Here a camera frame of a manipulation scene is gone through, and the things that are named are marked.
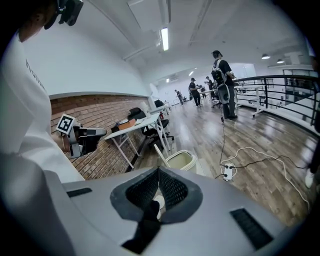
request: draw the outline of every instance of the white shirt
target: white shirt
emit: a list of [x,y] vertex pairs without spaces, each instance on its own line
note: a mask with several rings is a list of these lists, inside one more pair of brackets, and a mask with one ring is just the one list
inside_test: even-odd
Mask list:
[[57,173],[62,183],[84,180],[51,138],[50,99],[27,61],[18,34],[0,66],[0,118],[2,153],[18,153]]

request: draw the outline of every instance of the backpack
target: backpack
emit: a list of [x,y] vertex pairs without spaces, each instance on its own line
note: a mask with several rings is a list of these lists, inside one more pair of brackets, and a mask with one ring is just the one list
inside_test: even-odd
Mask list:
[[217,61],[215,68],[212,66],[212,72],[211,72],[211,75],[213,79],[217,82],[218,86],[224,84],[227,81],[226,75],[219,68],[220,62],[221,62],[221,59]]

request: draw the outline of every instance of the office chair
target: office chair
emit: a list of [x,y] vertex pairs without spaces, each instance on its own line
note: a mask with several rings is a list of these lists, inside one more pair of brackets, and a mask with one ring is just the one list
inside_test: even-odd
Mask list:
[[[138,119],[142,119],[145,118],[146,115],[145,113],[138,107],[132,108],[130,109],[130,115],[128,115],[128,120],[138,120]],[[164,119],[161,120],[162,126],[163,128],[166,128],[166,126],[169,124],[169,120],[168,119]],[[159,136],[158,136],[158,132],[156,129],[154,128],[148,128],[148,126],[141,128],[142,134],[147,136],[148,138],[152,137],[153,140],[148,143],[149,148],[151,149],[153,144],[155,144],[157,141],[160,140]],[[175,140],[174,136],[169,136],[169,134],[167,132],[165,132],[165,135],[167,138],[171,138],[173,141]]]

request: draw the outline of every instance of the cardboard box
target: cardboard box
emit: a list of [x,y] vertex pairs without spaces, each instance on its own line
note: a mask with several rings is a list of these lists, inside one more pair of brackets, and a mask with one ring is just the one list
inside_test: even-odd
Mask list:
[[125,122],[123,124],[120,124],[118,127],[119,127],[119,130],[124,130],[124,129],[127,129],[127,128],[134,126],[135,123],[136,123],[136,120],[132,119],[129,122]]

